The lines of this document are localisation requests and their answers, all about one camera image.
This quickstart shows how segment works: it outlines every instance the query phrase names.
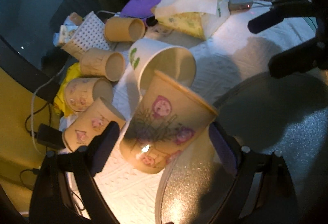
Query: paper cup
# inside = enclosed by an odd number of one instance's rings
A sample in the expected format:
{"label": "paper cup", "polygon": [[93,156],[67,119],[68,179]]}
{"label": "paper cup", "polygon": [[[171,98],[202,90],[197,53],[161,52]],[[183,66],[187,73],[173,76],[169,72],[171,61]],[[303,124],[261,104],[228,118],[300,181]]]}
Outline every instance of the paper cup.
{"label": "paper cup", "polygon": [[217,115],[199,95],[155,71],[120,143],[122,156],[142,172],[158,173]]}
{"label": "paper cup", "polygon": [[117,122],[120,129],[126,122],[124,116],[109,101],[102,97],[97,98],[63,133],[66,148],[74,152],[81,145],[89,145],[111,121]]}
{"label": "paper cup", "polygon": [[80,60],[84,76],[103,76],[118,81],[125,71],[125,60],[121,53],[91,48]]}
{"label": "paper cup", "polygon": [[145,30],[141,19],[114,16],[105,24],[105,37],[112,42],[135,42],[145,35]]}
{"label": "paper cup", "polygon": [[141,96],[148,89],[155,70],[162,71],[187,87],[191,86],[196,75],[195,58],[182,46],[143,38],[131,46],[129,59]]}
{"label": "paper cup", "polygon": [[98,97],[113,100],[112,85],[104,78],[77,78],[64,91],[65,103],[75,112],[85,111]]}

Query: black frame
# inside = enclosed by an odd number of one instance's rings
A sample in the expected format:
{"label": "black frame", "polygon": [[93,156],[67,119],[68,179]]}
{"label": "black frame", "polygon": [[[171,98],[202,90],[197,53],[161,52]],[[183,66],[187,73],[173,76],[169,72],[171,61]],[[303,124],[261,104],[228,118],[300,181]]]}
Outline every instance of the black frame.
{"label": "black frame", "polygon": [[[24,88],[34,93],[50,78],[22,57],[0,34],[0,67]],[[38,91],[37,96],[53,103],[60,85],[52,81]]]}

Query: textured white cloth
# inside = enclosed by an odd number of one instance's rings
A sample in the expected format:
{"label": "textured white cloth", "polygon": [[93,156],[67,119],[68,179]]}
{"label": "textured white cloth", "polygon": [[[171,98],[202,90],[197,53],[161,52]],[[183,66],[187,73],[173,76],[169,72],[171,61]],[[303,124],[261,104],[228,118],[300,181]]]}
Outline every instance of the textured white cloth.
{"label": "textured white cloth", "polygon": [[[247,23],[269,10],[254,5],[247,12],[233,14],[206,42],[177,32],[162,37],[148,31],[149,38],[186,46],[193,53],[197,74],[192,89],[209,103],[243,80],[267,71],[269,59],[314,36],[303,18],[291,18],[253,35]],[[129,46],[119,46],[128,63]],[[130,65],[114,87],[113,105],[130,119],[138,104],[136,80]],[[162,172],[149,175],[134,169],[122,158],[116,144],[96,183],[121,224],[155,224],[155,197]]]}

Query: mug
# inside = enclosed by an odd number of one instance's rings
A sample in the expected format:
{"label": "mug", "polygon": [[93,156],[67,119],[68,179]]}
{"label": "mug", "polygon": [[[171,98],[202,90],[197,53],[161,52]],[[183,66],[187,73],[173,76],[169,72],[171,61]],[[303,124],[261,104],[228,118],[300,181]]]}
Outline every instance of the mug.
{"label": "mug", "polygon": [[84,76],[101,76],[118,81],[125,71],[125,60],[121,53],[91,48],[82,56],[80,69]]}
{"label": "mug", "polygon": [[112,42],[135,42],[145,35],[141,19],[113,16],[105,24],[105,38]]}
{"label": "mug", "polygon": [[104,78],[76,78],[64,90],[64,100],[74,112],[83,112],[98,98],[113,100],[113,87]]}
{"label": "mug", "polygon": [[187,87],[191,86],[196,75],[195,58],[182,46],[143,38],[131,46],[129,59],[140,96],[148,89],[155,70],[164,72]]}
{"label": "mug", "polygon": [[111,121],[117,122],[120,129],[126,122],[124,116],[109,101],[102,97],[97,98],[63,132],[64,145],[72,152],[81,145],[88,146],[93,138],[100,135]]}
{"label": "mug", "polygon": [[120,143],[121,154],[137,170],[158,173],[217,115],[216,109],[199,95],[155,71]]}

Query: round placemat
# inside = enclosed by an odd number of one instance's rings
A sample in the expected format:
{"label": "round placemat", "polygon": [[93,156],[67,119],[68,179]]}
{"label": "round placemat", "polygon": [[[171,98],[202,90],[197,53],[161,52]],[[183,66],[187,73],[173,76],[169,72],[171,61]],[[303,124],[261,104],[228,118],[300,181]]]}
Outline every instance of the round placemat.
{"label": "round placemat", "polygon": [[[309,75],[277,80],[264,73],[237,85],[215,106],[217,121],[241,145],[283,153],[300,214],[306,213],[327,180],[327,86]],[[233,181],[204,132],[165,169],[156,197],[156,224],[208,223]]]}

